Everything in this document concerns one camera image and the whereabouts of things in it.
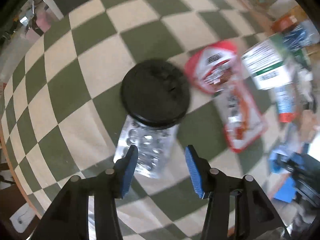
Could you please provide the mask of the small milk carton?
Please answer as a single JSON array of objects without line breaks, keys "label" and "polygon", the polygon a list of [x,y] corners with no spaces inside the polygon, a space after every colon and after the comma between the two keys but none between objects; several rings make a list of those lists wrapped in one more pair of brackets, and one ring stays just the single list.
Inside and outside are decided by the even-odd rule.
[{"label": "small milk carton", "polygon": [[295,94],[291,85],[274,88],[278,108],[278,118],[281,123],[292,122],[296,115]]}]

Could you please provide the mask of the red white snack packet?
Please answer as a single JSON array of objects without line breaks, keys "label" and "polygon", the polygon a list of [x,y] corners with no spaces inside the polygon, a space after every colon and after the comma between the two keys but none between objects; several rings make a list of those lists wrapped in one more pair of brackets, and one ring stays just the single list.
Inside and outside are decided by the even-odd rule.
[{"label": "red white snack packet", "polygon": [[236,45],[222,40],[196,52],[184,65],[189,82],[213,98],[229,147],[240,153],[267,130],[245,85]]}]

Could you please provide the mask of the silver pill blister pack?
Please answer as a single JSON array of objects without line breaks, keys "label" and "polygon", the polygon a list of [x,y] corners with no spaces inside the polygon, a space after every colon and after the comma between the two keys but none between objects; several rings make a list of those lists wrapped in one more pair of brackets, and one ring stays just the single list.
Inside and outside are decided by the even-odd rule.
[{"label": "silver pill blister pack", "polygon": [[122,127],[113,161],[125,157],[131,145],[138,149],[135,172],[148,178],[159,178],[169,161],[178,125],[163,129],[138,122],[128,115]]}]

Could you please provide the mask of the black round lid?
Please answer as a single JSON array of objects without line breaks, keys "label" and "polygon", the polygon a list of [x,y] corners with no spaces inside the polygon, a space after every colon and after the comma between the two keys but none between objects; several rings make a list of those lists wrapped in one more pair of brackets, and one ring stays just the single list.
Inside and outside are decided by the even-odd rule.
[{"label": "black round lid", "polygon": [[190,105],[190,86],[183,72],[170,62],[149,59],[124,76],[120,98],[127,113],[153,128],[169,128],[184,118]]}]

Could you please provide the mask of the white green carton box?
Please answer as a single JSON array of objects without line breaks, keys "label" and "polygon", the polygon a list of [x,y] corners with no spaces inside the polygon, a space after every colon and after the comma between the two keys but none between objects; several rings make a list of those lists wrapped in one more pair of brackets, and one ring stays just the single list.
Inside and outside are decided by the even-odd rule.
[{"label": "white green carton box", "polygon": [[278,34],[251,47],[241,56],[241,60],[259,90],[269,90],[292,82],[295,61]]}]

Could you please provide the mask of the green checkered table mat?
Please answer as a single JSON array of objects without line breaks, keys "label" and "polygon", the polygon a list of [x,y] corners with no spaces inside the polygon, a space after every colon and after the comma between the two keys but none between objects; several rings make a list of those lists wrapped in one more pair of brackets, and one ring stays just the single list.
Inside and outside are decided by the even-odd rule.
[{"label": "green checkered table mat", "polygon": [[[91,0],[53,23],[14,64],[1,98],[7,158],[39,214],[72,175],[89,178],[113,165],[126,118],[120,83],[139,61],[182,67],[197,50],[229,39],[244,52],[270,35],[239,0]],[[225,174],[251,174],[272,196],[280,175],[268,155],[283,138],[271,92],[245,84],[267,131],[243,152],[228,148],[210,96],[191,90],[171,158],[159,179],[136,175],[117,201],[125,239],[199,239],[207,202],[193,190],[185,146]]]}]

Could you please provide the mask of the pink suitcase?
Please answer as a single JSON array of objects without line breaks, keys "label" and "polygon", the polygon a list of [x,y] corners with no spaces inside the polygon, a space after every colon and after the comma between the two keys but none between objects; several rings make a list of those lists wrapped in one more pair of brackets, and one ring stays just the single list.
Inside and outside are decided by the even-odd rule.
[{"label": "pink suitcase", "polygon": [[36,13],[37,26],[46,33],[54,23],[54,18],[46,11]]}]

